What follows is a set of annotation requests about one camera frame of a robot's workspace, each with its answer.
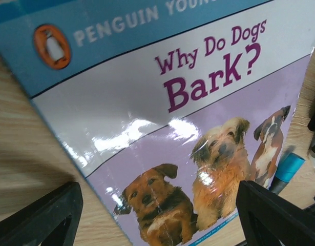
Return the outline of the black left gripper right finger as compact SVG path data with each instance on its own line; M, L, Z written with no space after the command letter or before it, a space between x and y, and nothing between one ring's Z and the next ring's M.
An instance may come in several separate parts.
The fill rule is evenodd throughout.
M245 235L239 245L315 245L315 203L301 209L253 181L241 181L236 205Z

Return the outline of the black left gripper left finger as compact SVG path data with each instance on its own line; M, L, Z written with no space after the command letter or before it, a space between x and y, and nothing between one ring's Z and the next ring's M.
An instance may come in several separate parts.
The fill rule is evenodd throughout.
M67 182L0 221L0 245L73 245L82 209L80 184Z

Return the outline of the dog picture book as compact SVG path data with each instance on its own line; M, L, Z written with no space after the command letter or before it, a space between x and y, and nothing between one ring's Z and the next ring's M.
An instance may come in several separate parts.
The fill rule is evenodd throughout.
M315 1L0 1L0 56L133 245L200 245L274 178Z

